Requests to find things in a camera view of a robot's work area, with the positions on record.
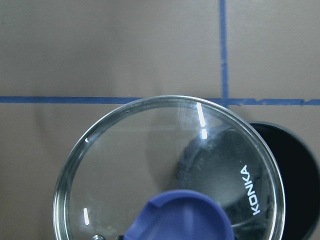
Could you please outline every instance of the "horizontal blue line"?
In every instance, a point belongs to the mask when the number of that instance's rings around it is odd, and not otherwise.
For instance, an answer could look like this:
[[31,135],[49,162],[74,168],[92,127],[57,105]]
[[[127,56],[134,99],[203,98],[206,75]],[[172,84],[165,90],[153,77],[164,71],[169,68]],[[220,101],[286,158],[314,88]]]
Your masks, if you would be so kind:
[[[91,97],[91,96],[0,96],[2,104],[127,104],[142,97]],[[222,105],[268,105],[268,106],[320,106],[320,99],[299,98],[206,98]]]

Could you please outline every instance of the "metal rim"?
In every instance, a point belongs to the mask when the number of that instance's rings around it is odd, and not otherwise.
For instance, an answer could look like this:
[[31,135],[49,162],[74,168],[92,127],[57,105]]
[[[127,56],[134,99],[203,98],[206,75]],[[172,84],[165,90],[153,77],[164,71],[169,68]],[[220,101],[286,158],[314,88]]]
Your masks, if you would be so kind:
[[[81,163],[81,159],[79,159],[78,157],[83,156],[88,150],[88,148],[90,147],[90,145],[100,135],[96,134],[91,136],[89,143],[87,142],[88,141],[87,138],[92,133],[94,133],[98,128],[101,128],[102,125],[105,124],[106,122],[107,124],[103,125],[103,128],[102,128],[104,130],[107,130],[117,121],[133,114],[134,112],[136,113],[141,112],[141,110],[137,110],[138,106],[143,106],[144,104],[148,103],[148,107],[146,107],[144,110],[153,109],[155,107],[159,107],[161,102],[166,102],[169,100],[171,101],[185,100],[185,101],[198,102],[198,103],[205,104],[213,108],[215,111],[218,111],[219,113],[229,117],[233,123],[238,124],[242,128],[242,130],[244,130],[253,140],[257,141],[261,146],[263,146],[265,150],[265,154],[271,160],[270,162],[269,161],[265,162],[265,164],[267,164],[267,167],[270,169],[269,173],[271,173],[271,175],[273,176],[273,178],[270,178],[274,180],[274,182],[272,183],[273,196],[274,196],[274,199],[276,200],[275,202],[276,203],[278,202],[279,204],[279,205],[276,204],[274,206],[273,216],[275,217],[272,222],[271,236],[269,237],[269,240],[279,240],[282,238],[282,234],[284,230],[284,222],[285,222],[284,216],[285,216],[285,204],[286,204],[285,196],[284,196],[284,186],[283,186],[280,171],[279,171],[277,162],[275,160],[275,157],[273,156],[266,142],[258,134],[258,132],[248,122],[243,120],[234,112],[214,102],[197,98],[197,97],[190,97],[190,96],[183,96],[183,95],[161,95],[161,96],[138,99],[114,109],[113,111],[109,112],[108,114],[100,118],[96,123],[94,123],[74,145],[74,147],[72,148],[70,154],[68,155],[61,169],[61,172],[59,174],[59,177],[56,183],[55,191],[54,191],[52,214],[53,214],[54,234],[57,240],[73,239],[72,233],[70,231],[69,222],[68,222],[67,210],[68,210],[68,202],[69,202],[72,182],[76,174],[77,168]],[[164,107],[169,107],[168,102],[166,102]]]

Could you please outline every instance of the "glass lid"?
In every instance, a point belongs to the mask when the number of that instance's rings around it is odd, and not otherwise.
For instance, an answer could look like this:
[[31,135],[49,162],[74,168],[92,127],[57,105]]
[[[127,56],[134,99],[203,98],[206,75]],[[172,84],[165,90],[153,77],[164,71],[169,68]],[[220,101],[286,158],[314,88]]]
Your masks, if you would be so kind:
[[57,240],[117,240],[148,200],[205,194],[236,240],[279,240],[285,200],[278,166],[258,133],[231,111],[188,96],[125,104],[76,143],[57,181]]

